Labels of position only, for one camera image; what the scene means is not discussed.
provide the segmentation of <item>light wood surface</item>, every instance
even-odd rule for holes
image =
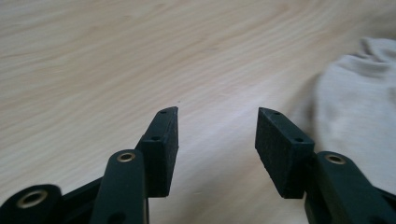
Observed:
[[[179,107],[165,223],[307,223],[254,148],[257,111],[288,114],[362,36],[396,36],[393,0],[0,1],[0,201],[69,192]]]

